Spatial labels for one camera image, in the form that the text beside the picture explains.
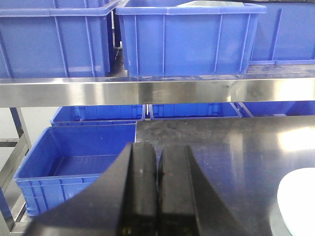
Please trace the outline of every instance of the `metal leg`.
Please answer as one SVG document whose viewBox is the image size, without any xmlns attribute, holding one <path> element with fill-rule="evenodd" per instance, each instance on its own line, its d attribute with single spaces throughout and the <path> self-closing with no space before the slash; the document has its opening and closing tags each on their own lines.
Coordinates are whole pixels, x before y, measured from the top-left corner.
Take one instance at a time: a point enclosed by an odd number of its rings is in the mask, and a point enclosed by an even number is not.
<svg viewBox="0 0 315 236">
<path fill-rule="evenodd" d="M 27 225 L 17 223 L 21 220 L 25 211 L 23 196 L 21 195 L 18 198 L 12 211 L 10 211 L 3 194 L 12 181 L 13 175 L 25 154 L 32 146 L 21 108 L 10 108 L 10 111 L 19 139 L 0 139 L 0 147 L 15 147 L 2 170 L 0 170 L 0 236 L 8 236 L 11 233 L 21 235 L 20 231 Z"/>
<path fill-rule="evenodd" d="M 16 128 L 16 131 L 18 132 L 19 138 L 23 135 L 23 129 L 22 129 L 22 125 L 21 125 L 21 121 L 19 118 L 19 114 L 17 111 L 17 108 L 15 107 L 10 107 L 10 112 L 14 121 L 14 125 Z"/>
<path fill-rule="evenodd" d="M 31 144 L 31 140 L 30 140 L 30 136 L 29 136 L 28 130 L 26 129 L 25 121 L 24 121 L 23 114 L 22 114 L 22 109 L 19 107 L 19 108 L 16 108 L 16 110 L 17 110 L 17 114 L 18 114 L 18 117 L 19 117 L 19 120 L 20 120 L 22 132 L 25 135 L 26 143 L 28 145 L 28 148 L 31 148 L 32 144 Z"/>
<path fill-rule="evenodd" d="M 0 189 L 0 236 L 8 235 L 13 229 L 14 220 L 10 211 L 8 204 L 4 198 L 4 194 Z"/>
</svg>

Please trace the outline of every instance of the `stainless steel surface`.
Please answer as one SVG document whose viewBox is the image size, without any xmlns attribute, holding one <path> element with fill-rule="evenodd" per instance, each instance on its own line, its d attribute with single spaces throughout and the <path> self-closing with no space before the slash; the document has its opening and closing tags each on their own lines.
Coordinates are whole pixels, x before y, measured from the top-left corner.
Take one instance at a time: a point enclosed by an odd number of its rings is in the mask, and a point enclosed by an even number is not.
<svg viewBox="0 0 315 236">
<path fill-rule="evenodd" d="M 30 139 L 30 136 L 29 136 L 29 132 L 26 128 L 26 124 L 25 124 L 25 120 L 24 120 L 24 117 L 23 117 L 23 113 L 22 113 L 22 109 L 20 107 L 16 108 L 16 111 L 17 111 L 17 114 L 18 114 L 18 120 L 19 120 L 19 123 L 21 124 L 21 130 L 22 130 L 22 134 L 24 135 L 25 137 L 25 140 L 26 140 L 26 144 L 27 144 L 27 147 L 28 149 L 30 149 L 32 147 L 32 143 L 31 143 L 31 139 Z"/>
<path fill-rule="evenodd" d="M 11 155 L 9 156 L 7 162 L 0 171 L 0 188 L 3 192 L 6 191 L 15 171 L 19 167 L 22 159 L 24 158 L 28 150 L 29 148 L 27 146 L 25 135 L 23 134 L 18 144 L 12 151 Z"/>
<path fill-rule="evenodd" d="M 315 99 L 315 65 L 251 66 L 245 75 L 0 79 L 0 107 Z"/>
<path fill-rule="evenodd" d="M 0 139 L 0 148 L 15 147 L 19 139 Z"/>
<path fill-rule="evenodd" d="M 315 117 L 142 121 L 136 141 L 160 156 L 170 144 L 191 145 L 208 181 L 253 236 L 290 236 L 277 204 L 280 180 L 315 167 Z"/>
<path fill-rule="evenodd" d="M 24 217 L 25 212 L 26 212 L 25 199 L 23 195 L 21 194 L 18 200 L 16 201 L 16 203 L 14 204 L 11 211 L 14 221 L 20 222 L 22 220 L 22 217 Z"/>
<path fill-rule="evenodd" d="M 14 220 L 10 208 L 5 201 L 4 194 L 0 189 L 0 233 L 1 231 L 10 231 L 14 226 Z"/>
<path fill-rule="evenodd" d="M 16 222 L 14 228 L 12 229 L 9 235 L 22 236 L 28 225 L 29 223 Z"/>
</svg>

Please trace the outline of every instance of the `blue plastic bin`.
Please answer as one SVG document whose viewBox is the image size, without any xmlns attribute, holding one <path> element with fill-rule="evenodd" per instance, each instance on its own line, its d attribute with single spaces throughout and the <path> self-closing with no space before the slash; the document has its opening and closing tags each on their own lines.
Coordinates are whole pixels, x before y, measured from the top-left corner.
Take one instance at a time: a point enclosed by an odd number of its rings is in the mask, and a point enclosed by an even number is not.
<svg viewBox="0 0 315 236">
<path fill-rule="evenodd" d="M 72 198 L 134 140 L 135 124 L 47 128 L 14 175 L 28 215 L 36 216 Z"/>
<path fill-rule="evenodd" d="M 315 101 L 298 102 L 239 102 L 243 117 L 283 117 L 315 115 Z"/>
<path fill-rule="evenodd" d="M 177 7 L 186 2 L 127 0 L 116 8 L 130 76 L 246 72 L 266 7 Z"/>
<path fill-rule="evenodd" d="M 59 107 L 52 126 L 128 124 L 144 120 L 145 105 Z"/>
<path fill-rule="evenodd" d="M 0 1 L 0 78 L 105 76 L 119 2 Z"/>
<path fill-rule="evenodd" d="M 151 119 L 241 117 L 233 103 L 156 104 L 149 106 Z"/>
<path fill-rule="evenodd" d="M 314 64 L 315 3 L 257 3 L 267 7 L 258 19 L 251 65 Z"/>
</svg>

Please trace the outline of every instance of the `crate rim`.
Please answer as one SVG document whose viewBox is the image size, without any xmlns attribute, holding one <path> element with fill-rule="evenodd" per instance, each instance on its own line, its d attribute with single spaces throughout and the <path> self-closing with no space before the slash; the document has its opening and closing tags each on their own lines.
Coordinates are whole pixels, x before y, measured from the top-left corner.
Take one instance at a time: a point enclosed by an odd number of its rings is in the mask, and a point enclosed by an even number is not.
<svg viewBox="0 0 315 236">
<path fill-rule="evenodd" d="M 245 3 L 244 6 L 214 7 L 126 7 L 130 0 L 122 1 L 116 8 L 117 15 L 218 15 L 218 14 L 255 14 L 266 13 L 267 7 L 259 4 Z"/>
</svg>

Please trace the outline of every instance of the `white round object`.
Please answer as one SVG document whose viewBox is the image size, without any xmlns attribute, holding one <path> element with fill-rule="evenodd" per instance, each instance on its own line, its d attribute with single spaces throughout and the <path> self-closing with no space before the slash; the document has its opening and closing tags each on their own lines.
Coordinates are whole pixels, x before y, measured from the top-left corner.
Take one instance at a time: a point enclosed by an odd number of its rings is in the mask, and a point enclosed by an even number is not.
<svg viewBox="0 0 315 236">
<path fill-rule="evenodd" d="M 315 236 L 315 168 L 295 170 L 284 176 L 277 199 L 292 236 Z"/>
</svg>

